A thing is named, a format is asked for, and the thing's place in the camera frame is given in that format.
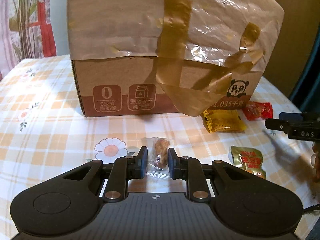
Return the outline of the person's right hand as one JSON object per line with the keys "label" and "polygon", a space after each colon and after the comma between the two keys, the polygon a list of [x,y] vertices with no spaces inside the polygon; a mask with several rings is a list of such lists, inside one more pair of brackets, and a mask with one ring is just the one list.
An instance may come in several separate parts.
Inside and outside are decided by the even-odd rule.
{"label": "person's right hand", "polygon": [[320,181],[320,149],[319,142],[314,142],[312,145],[313,155],[311,156],[313,181],[319,183]]}

